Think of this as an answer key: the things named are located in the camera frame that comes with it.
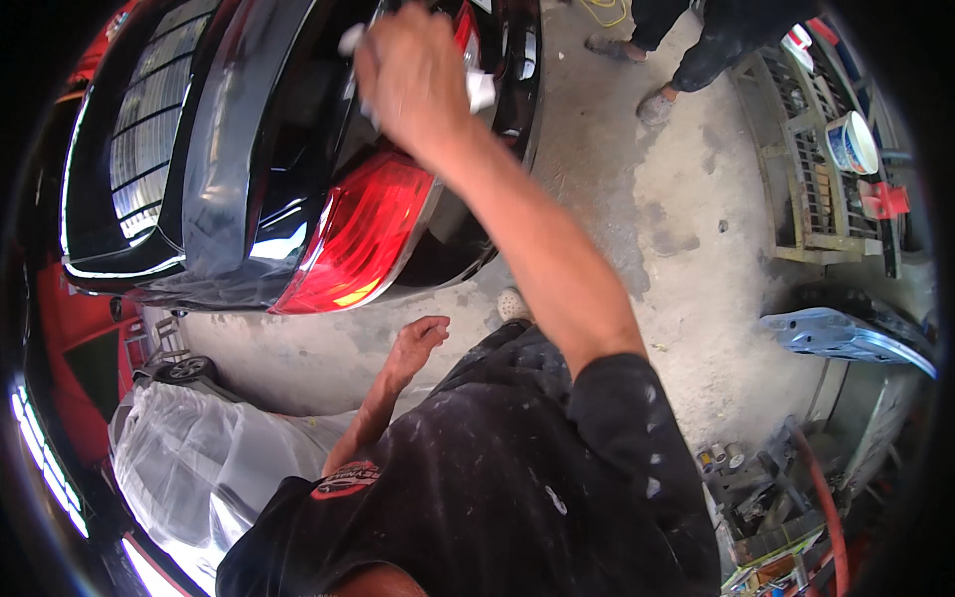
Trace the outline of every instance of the black t-shirt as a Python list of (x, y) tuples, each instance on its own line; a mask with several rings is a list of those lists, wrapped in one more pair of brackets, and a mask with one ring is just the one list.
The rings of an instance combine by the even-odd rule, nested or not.
[(617, 354), (570, 389), (556, 349), (513, 326), (333, 475), (283, 481), (217, 594), (332, 593), (376, 563), (432, 597), (717, 594), (701, 481), (654, 370)]

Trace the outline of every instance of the plastic bucket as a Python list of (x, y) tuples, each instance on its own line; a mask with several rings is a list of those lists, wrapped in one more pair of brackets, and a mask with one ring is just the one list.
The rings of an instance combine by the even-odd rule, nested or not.
[(826, 125), (826, 145), (836, 166), (846, 172), (879, 172), (879, 149), (865, 118), (855, 110)]

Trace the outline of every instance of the rag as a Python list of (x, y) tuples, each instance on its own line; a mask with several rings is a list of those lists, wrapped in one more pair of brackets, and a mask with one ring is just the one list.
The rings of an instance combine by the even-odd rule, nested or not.
[[(338, 41), (338, 53), (342, 56), (354, 55), (355, 50), (361, 45), (361, 40), (365, 37), (365, 29), (364, 23), (356, 23), (342, 33), (342, 38)], [(498, 96), (494, 87), (494, 76), (481, 69), (469, 68), (465, 71), (464, 87), (468, 94), (468, 101), (471, 102), (471, 114), (476, 114), (484, 108), (494, 105)], [(362, 105), (362, 114), (371, 120), (376, 129), (378, 128), (378, 118), (371, 109)]]

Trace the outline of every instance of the black car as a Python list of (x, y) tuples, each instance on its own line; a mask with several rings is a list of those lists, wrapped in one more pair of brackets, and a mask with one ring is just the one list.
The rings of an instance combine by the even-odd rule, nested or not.
[[(455, 284), (497, 254), (440, 180), (362, 116), (356, 23), (397, 0), (145, 0), (87, 90), (66, 159), (69, 281), (168, 309), (310, 313)], [(539, 0), (437, 0), (480, 113), (530, 167)]]

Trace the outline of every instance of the white shoe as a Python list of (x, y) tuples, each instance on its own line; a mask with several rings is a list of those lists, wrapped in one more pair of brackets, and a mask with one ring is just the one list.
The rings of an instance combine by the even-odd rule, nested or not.
[(498, 315), (506, 323), (515, 319), (526, 319), (534, 323), (534, 313), (527, 307), (516, 288), (505, 288), (498, 296)]

